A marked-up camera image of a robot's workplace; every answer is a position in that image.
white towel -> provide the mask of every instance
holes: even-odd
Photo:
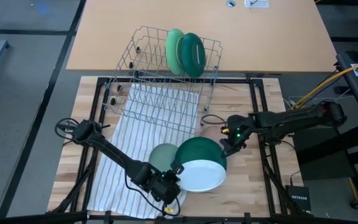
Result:
[[[110,142],[129,157],[148,161],[155,146],[162,143],[179,146],[194,136],[197,105],[196,93],[132,84],[122,111],[126,116],[120,117]],[[129,179],[127,183],[139,189],[157,208],[162,208],[163,202],[156,202]],[[178,196],[180,204],[186,195],[182,190]],[[168,207],[173,208],[173,214],[178,211],[176,201]],[[105,155],[101,156],[87,209],[110,210],[136,218],[156,218],[160,215],[138,192],[126,188],[123,169]]]

wooden workbench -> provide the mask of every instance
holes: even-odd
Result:
[[[332,72],[336,52],[313,0],[87,1],[69,70],[114,70],[141,26],[194,32],[221,42],[220,72]]]
[[[82,77],[76,96],[71,117],[81,121],[88,119],[91,104],[96,88],[97,77]],[[265,95],[270,111],[284,111],[282,94],[278,80],[264,78]],[[259,95],[259,110],[262,110]],[[210,114],[216,114],[226,119],[232,114],[253,112],[249,85],[247,84],[216,84],[213,92]],[[103,134],[109,139],[115,130],[119,115],[107,112],[105,124],[111,127]],[[276,146],[278,163],[283,184],[288,184],[290,175],[299,171],[299,165],[294,149],[283,143]],[[62,151],[56,179],[48,209],[52,210],[66,197],[74,186],[78,164],[80,163],[82,147],[67,144]],[[227,178],[218,188],[202,194],[189,193],[183,204],[181,215],[188,217],[243,217],[249,212],[252,217],[269,217],[265,183],[262,172],[259,144],[257,136],[251,135],[247,140],[247,148],[228,157]],[[293,177],[295,185],[303,185],[300,174]],[[272,184],[276,212],[279,212],[278,194]],[[80,192],[78,209],[83,201],[83,190]],[[103,214],[103,212],[89,211],[90,214]]]

metal wire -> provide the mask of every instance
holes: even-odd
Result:
[[[197,79],[174,75],[165,56],[168,32],[147,26],[135,30],[108,83],[108,102],[114,98],[116,103],[104,108],[190,138],[194,123],[208,114],[223,48],[217,40],[200,37],[206,52],[204,74]],[[129,82],[119,82],[127,72]]]

